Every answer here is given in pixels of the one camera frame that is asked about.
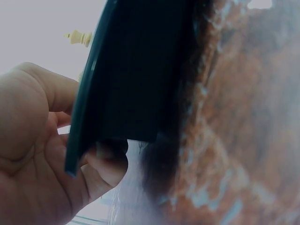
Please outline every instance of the chess piece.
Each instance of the chess piece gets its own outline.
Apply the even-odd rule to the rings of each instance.
[[[77,30],[74,30],[72,33],[65,34],[64,37],[69,38],[71,44],[80,43],[85,47],[88,47],[92,38],[92,33],[81,33]]]

